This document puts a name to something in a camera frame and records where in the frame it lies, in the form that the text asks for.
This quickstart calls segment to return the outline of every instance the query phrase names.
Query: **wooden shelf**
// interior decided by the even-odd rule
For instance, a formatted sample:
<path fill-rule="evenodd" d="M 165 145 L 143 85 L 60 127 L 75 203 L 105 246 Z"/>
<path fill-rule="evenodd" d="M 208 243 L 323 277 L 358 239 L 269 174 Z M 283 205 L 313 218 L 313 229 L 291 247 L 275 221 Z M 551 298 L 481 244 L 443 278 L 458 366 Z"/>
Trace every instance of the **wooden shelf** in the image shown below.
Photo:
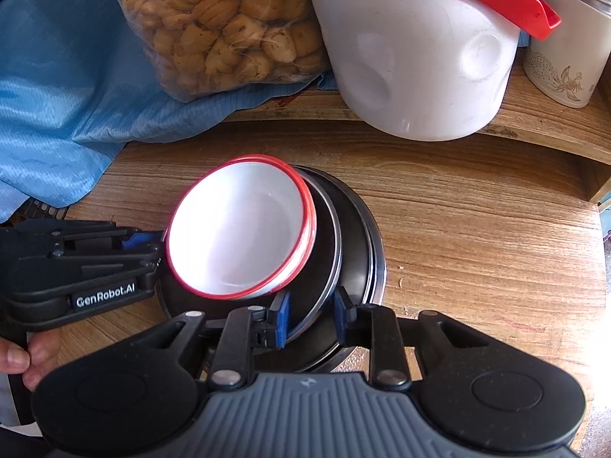
<path fill-rule="evenodd" d="M 596 90 L 585 108 L 560 105 L 529 81 L 522 69 L 522 57 L 520 51 L 499 113 L 479 134 L 548 146 L 584 157 L 587 159 L 583 171 L 590 193 L 588 198 L 592 201 L 600 198 L 600 193 L 611 189 L 611 113 L 603 95 Z M 278 119 L 360 120 L 337 91 L 316 88 L 271 99 L 227 118 L 228 121 Z"/>

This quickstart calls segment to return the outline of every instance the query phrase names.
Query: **blue fabric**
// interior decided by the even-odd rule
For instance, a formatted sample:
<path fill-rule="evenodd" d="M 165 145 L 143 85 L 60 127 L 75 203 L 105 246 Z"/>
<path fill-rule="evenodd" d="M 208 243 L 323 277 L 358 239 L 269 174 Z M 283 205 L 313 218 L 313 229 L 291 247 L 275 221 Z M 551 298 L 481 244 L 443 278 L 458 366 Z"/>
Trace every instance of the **blue fabric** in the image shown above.
<path fill-rule="evenodd" d="M 4 0 L 0 30 L 0 222 L 28 196 L 55 207 L 81 199 L 128 141 L 191 137 L 305 87 L 179 103 L 157 84 L 116 0 Z M 332 74 L 320 87 L 337 87 Z"/>

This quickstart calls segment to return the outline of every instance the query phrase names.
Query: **white plastic container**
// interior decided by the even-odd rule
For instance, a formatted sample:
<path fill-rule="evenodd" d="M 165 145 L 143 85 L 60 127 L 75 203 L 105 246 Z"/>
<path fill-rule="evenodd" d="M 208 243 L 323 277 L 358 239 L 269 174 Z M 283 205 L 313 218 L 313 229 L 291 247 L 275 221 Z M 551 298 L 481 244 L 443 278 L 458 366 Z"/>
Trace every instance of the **white plastic container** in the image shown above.
<path fill-rule="evenodd" d="M 499 111 L 519 28 L 478 0 L 312 0 L 347 105 L 407 139 L 472 134 Z"/>

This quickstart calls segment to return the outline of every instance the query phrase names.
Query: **human hand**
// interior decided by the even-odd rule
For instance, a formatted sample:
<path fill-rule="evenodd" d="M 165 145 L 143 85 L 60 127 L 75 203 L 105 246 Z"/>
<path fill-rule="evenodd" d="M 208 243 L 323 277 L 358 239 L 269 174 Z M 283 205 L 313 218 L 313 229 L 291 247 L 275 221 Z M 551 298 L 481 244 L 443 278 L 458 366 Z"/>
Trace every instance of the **human hand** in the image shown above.
<path fill-rule="evenodd" d="M 23 374 L 23 384 L 34 391 L 42 378 L 57 366 L 59 329 L 37 332 L 27 351 L 0 338 L 0 373 Z"/>

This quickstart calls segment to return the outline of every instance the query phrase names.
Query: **bag of cookies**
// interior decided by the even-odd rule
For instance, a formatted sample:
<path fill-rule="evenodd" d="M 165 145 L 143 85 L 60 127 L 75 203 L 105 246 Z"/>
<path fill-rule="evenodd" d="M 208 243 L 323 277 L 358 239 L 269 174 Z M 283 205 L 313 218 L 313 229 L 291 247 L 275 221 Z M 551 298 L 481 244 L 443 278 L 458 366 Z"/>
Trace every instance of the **bag of cookies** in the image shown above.
<path fill-rule="evenodd" d="M 311 0 L 119 0 L 175 99 L 251 83 L 309 81 L 329 69 Z"/>

